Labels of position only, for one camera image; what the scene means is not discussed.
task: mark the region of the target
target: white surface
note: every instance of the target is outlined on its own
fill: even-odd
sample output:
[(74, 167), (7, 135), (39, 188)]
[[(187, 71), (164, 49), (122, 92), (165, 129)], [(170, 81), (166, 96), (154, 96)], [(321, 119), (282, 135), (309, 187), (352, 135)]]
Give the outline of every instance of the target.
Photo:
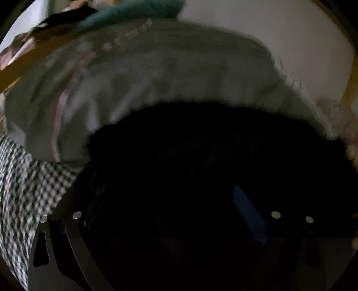
[(354, 50), (310, 0), (187, 0), (180, 19), (253, 35), (311, 94), (343, 96)]
[(8, 47), (16, 35), (29, 31), (47, 17), (49, 0), (36, 0), (16, 19), (2, 43), (0, 52)]

